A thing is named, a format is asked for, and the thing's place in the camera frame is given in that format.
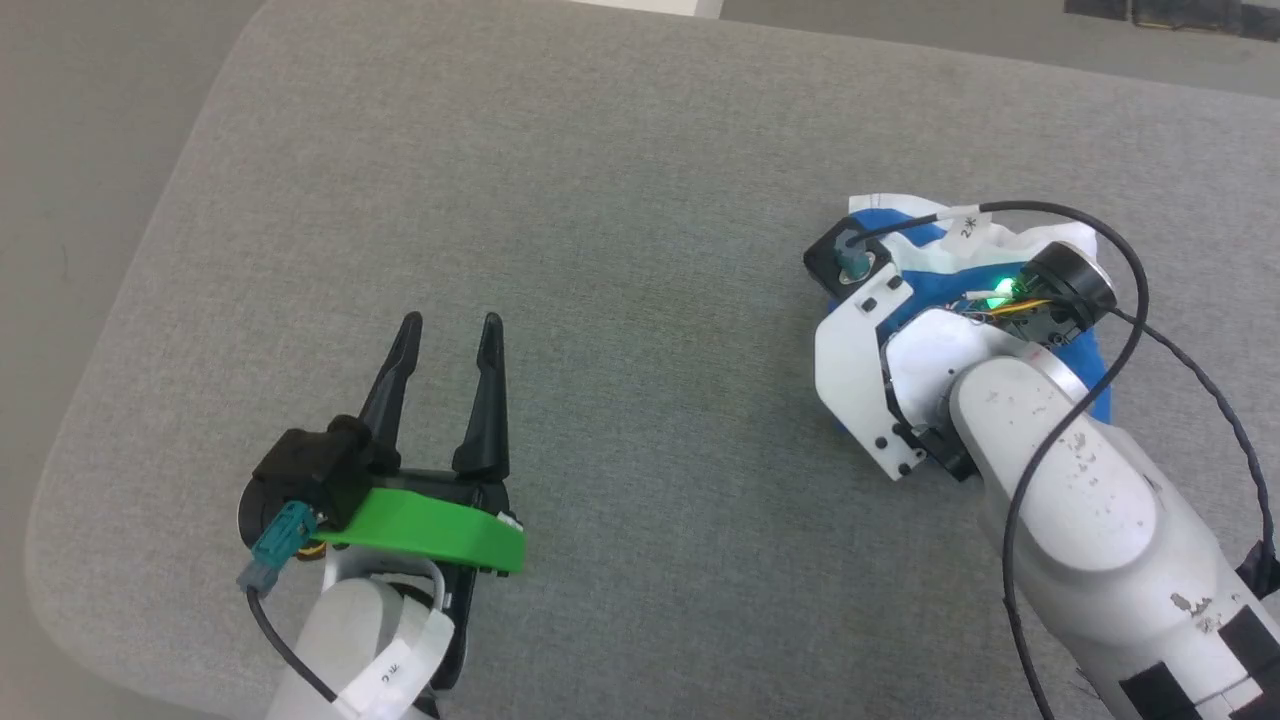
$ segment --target green led light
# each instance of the green led light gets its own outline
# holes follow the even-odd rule
[[[996,292],[1009,292],[1009,293],[1012,293],[1014,292],[1014,278],[1005,278],[1005,279],[1000,281],[998,283],[996,283]],[[987,309],[988,310],[993,310],[996,307],[1000,307],[1005,302],[1009,302],[1007,297],[992,297],[992,299],[987,300]]]

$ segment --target green 3d-printed part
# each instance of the green 3d-printed part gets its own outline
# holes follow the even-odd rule
[[[525,533],[483,510],[404,489],[374,488],[346,530],[320,530],[311,537],[500,573],[518,573],[525,566]]]

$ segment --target white label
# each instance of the white label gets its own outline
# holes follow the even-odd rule
[[[398,720],[431,680],[453,639],[453,620],[404,598],[396,637],[338,694],[348,720]]]
[[[951,227],[938,241],[938,247],[957,258],[969,258],[987,241],[989,232],[991,213],[961,215],[951,220]]]

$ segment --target gray table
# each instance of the gray table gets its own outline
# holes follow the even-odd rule
[[[413,309],[402,448],[445,464],[497,310],[529,562],[481,583],[452,716],[1028,717],[978,488],[892,484],[835,428],[800,252],[850,193],[1089,210],[1275,466],[1277,120],[1258,97],[727,22],[275,0],[50,456],[37,614],[113,682],[260,715],[280,662],[233,582],[247,473],[282,429],[358,407]],[[1257,510],[1210,398],[1152,345],[1116,418],[1242,556]],[[287,637],[317,573],[270,597]],[[1060,717],[1102,717],[1030,641]]]

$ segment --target gray fabric surface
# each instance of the gray fabric surface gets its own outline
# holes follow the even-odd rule
[[[23,537],[45,459],[142,232],[260,5],[0,1],[4,720],[200,720],[69,666],[31,614]]]
[[[1275,42],[1144,28],[1062,8],[1062,0],[724,0],[721,18],[1280,97]]]
[[[1277,118],[735,23],[276,0],[215,83],[51,454],[40,619],[116,683],[259,716],[280,664],[233,582],[248,471],[282,429],[356,409],[412,309],[402,450],[443,466],[497,310],[529,562],[481,583],[451,716],[1025,717],[978,488],[892,484],[833,427],[800,252],[851,192],[1088,209],[1147,259],[1153,322],[1274,468]],[[1193,380],[1140,350],[1116,416],[1242,556],[1252,491]],[[319,571],[268,602],[287,637]],[[1030,639],[1060,717],[1102,717]]]

